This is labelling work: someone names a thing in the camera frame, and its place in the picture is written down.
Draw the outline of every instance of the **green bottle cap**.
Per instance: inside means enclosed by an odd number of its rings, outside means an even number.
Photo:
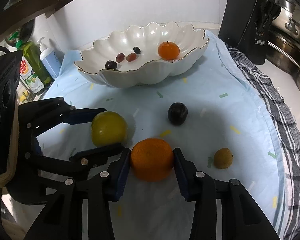
[[[18,38],[19,32],[15,32],[11,35],[11,37],[8,39],[8,41],[12,40],[12,39],[16,39],[17,43],[16,43],[16,48],[18,49],[22,44],[23,41],[19,40]]]

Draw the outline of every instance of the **white wall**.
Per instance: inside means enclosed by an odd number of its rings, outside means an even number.
[[[42,40],[43,43],[46,44],[47,47],[53,48],[56,52],[57,57],[60,60],[62,60],[64,55],[61,52],[61,49],[56,41],[54,33],[50,29],[45,14],[39,15],[38,17],[35,18],[34,29],[29,40],[37,44],[37,40],[40,39],[41,37],[45,37],[45,39]]]
[[[93,40],[149,22],[194,22],[219,29],[227,0],[74,0],[48,18],[60,50],[82,48]]]

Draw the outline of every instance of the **dish soap bottle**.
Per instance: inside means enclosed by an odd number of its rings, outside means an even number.
[[[16,48],[23,51],[20,76],[35,95],[40,95],[50,86],[53,79],[39,58],[38,47],[32,41],[23,43],[22,40],[18,39],[18,33],[13,33],[9,40],[15,38],[17,41]]]
[[[47,46],[42,43],[44,37],[41,37],[37,43],[40,44],[40,60],[48,70],[49,74],[52,76],[53,79],[56,79],[59,76],[61,63],[56,56],[53,48],[47,48]]]

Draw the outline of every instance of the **green confetti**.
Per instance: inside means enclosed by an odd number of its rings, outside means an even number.
[[[163,98],[163,95],[161,95],[160,92],[157,91],[157,94],[158,94],[158,96],[159,96],[160,98]]]
[[[271,157],[273,157],[274,159],[276,159],[277,158],[277,156],[275,156],[273,153],[271,153],[271,152],[268,152],[268,155],[270,155]]]
[[[71,153],[70,153],[70,156],[72,156],[75,152],[75,148],[72,149]]]
[[[227,93],[224,93],[224,94],[220,95],[219,97],[220,97],[220,98],[224,98],[224,97],[226,97],[226,96],[228,96],[228,94],[227,94]]]
[[[208,165],[207,165],[207,167],[209,169],[211,168],[212,163],[213,163],[213,159],[211,157],[208,157]]]

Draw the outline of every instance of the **yellow fruit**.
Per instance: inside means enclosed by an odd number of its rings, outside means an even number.
[[[138,179],[162,180],[169,175],[173,167],[172,149],[162,139],[145,139],[133,147],[130,165]]]
[[[128,125],[121,115],[115,112],[101,112],[91,123],[91,139],[95,146],[123,143],[127,139]]]
[[[228,148],[222,148],[214,155],[213,164],[218,169],[229,168],[232,164],[233,155]]]

